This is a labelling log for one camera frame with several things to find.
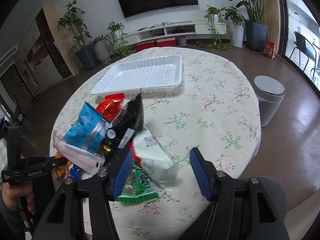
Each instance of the qr code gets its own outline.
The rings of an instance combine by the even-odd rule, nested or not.
[[[153,136],[148,136],[144,138],[147,147],[151,147],[153,145],[157,145],[157,142]]]

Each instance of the screw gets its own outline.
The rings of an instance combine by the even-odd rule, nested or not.
[[[99,171],[98,172],[98,176],[99,177],[104,177],[104,176],[106,176],[107,175],[107,172],[106,171]]]
[[[71,184],[72,182],[73,182],[73,179],[71,179],[71,178],[67,178],[67,179],[64,181],[64,183],[67,184],[67,185]]]
[[[223,171],[217,171],[218,177],[224,177],[226,174]]]
[[[252,177],[250,180],[253,184],[259,183],[259,180],[256,177]]]

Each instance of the blue-gray planter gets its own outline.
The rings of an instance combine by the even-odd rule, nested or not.
[[[247,47],[251,50],[262,51],[266,42],[268,26],[245,20]]]
[[[92,69],[99,63],[92,44],[84,46],[81,50],[78,50],[75,54],[77,58],[80,60],[80,62],[82,63],[83,68],[85,70]]]

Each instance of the brown door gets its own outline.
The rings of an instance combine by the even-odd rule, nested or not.
[[[33,96],[19,75],[15,64],[4,73],[0,80],[12,101],[14,102],[15,95],[22,111],[25,112],[30,106]]]

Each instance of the sleeve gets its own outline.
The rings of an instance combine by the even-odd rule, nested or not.
[[[24,240],[24,222],[20,216],[19,211],[10,210],[2,199],[2,192],[0,190],[0,212],[7,222],[12,232],[17,236],[19,240]]]

